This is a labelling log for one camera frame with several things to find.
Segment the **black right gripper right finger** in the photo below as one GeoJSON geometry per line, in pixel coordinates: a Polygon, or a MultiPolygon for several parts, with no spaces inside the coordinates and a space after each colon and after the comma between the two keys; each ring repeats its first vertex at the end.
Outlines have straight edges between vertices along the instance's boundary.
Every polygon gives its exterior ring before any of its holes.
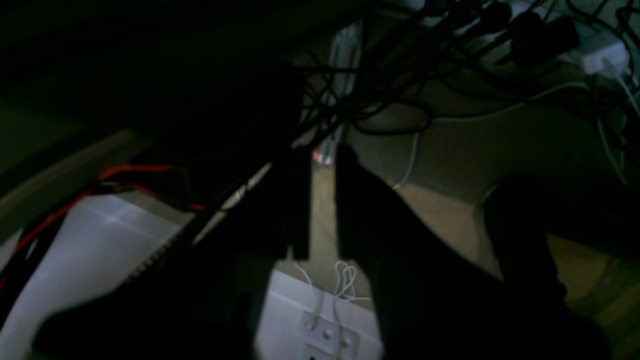
{"type": "Polygon", "coordinates": [[[385,360],[612,358],[602,330],[566,304],[534,187],[505,181],[483,198],[498,280],[439,239],[350,146],[339,146],[334,170],[339,254],[369,280],[385,360]]]}

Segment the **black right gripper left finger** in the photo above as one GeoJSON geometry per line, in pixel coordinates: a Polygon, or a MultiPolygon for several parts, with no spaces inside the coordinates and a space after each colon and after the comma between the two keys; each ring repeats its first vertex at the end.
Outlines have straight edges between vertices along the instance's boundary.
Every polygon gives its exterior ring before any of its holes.
{"type": "Polygon", "coordinates": [[[309,257],[311,155],[277,157],[208,233],[198,214],[114,292],[50,316],[33,360],[253,360],[277,260],[309,257]]]}

